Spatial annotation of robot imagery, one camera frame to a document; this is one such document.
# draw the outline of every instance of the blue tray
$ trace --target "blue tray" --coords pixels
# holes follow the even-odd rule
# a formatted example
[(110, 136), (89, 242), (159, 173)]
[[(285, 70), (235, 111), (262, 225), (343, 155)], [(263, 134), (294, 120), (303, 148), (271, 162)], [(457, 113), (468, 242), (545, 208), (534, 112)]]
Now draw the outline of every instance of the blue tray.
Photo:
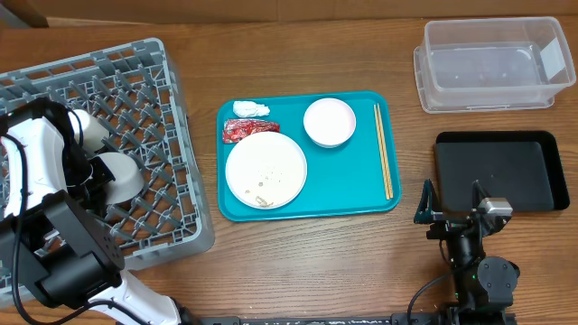
[[(348, 103), (357, 119), (353, 136), (337, 148), (321, 148), (305, 133), (303, 115), (317, 99), (337, 98)], [(233, 101), (217, 115), (217, 179), (219, 208), (232, 221), (258, 221), (289, 218), (328, 217), (356, 213), (388, 211), (401, 199), (396, 147), (389, 122), (386, 100), (373, 91), (354, 91), (290, 97), (250, 98), (271, 109), (259, 117), (281, 125), (281, 133), (294, 139), (307, 159), (307, 180), (301, 193), (278, 209), (254, 209), (237, 200), (225, 179), (225, 164), (234, 144), (223, 144), (225, 121), (237, 118)], [(386, 137), (387, 158), (394, 197), (386, 200), (379, 157), (378, 134), (373, 106), (379, 103)]]

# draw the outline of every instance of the wooden chopstick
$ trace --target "wooden chopstick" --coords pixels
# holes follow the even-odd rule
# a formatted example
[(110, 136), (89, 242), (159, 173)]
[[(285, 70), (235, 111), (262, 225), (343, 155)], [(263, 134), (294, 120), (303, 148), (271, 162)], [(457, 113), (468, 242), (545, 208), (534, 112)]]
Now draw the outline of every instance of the wooden chopstick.
[(381, 132), (381, 141), (383, 144), (383, 152), (384, 152), (384, 158), (386, 159), (386, 175), (387, 175), (387, 189), (389, 190), (389, 198), (393, 199), (394, 197), (394, 189), (393, 186), (391, 184), (391, 172), (389, 172), (389, 160), (387, 158), (387, 147), (386, 147), (386, 137), (383, 131), (383, 120), (381, 119), (381, 109), (379, 109), (379, 103), (378, 103), (378, 116), (379, 116), (379, 130)]
[(387, 164), (387, 150), (385, 146), (385, 137), (383, 134), (383, 125), (381, 123), (381, 113), (379, 112), (379, 104), (373, 106), (373, 113), (376, 118), (376, 130), (378, 131), (379, 156), (381, 158), (381, 172), (383, 174), (383, 183), (386, 187), (386, 199), (392, 198), (389, 189), (389, 165)]

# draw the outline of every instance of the red snack wrapper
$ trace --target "red snack wrapper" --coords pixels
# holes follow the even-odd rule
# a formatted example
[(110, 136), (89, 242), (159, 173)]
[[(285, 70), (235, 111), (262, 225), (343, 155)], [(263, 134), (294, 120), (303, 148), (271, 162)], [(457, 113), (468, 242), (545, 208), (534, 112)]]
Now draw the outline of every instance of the red snack wrapper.
[(254, 118), (229, 119), (223, 129), (223, 143), (235, 144), (249, 135), (265, 131), (281, 132), (281, 126)]

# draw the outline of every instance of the dish rack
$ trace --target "dish rack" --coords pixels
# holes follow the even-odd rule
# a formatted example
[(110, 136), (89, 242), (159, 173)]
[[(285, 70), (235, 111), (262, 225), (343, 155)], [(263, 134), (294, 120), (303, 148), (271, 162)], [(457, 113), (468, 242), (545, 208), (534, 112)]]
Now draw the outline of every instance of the dish rack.
[[(155, 38), (0, 74), (0, 115), (39, 97), (84, 109), (111, 134), (109, 151), (133, 158), (145, 186), (130, 202), (107, 207), (105, 221), (141, 270), (210, 249), (209, 204), (192, 151), (179, 76)], [(0, 219), (8, 201), (8, 161), (0, 154)], [(55, 237), (36, 254), (63, 245)], [(0, 307), (12, 304), (9, 270), (0, 261)], [(33, 299), (21, 286), (23, 300)]]

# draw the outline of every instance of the sticker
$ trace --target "sticker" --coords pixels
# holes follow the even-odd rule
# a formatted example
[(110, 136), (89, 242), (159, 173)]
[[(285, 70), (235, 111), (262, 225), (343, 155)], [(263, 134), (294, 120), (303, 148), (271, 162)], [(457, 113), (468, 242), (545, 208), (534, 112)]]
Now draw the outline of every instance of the sticker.
[(558, 42), (557, 37), (540, 51), (540, 56), (542, 57), (545, 75), (548, 80), (566, 68), (562, 49), (560, 49), (560, 42)]

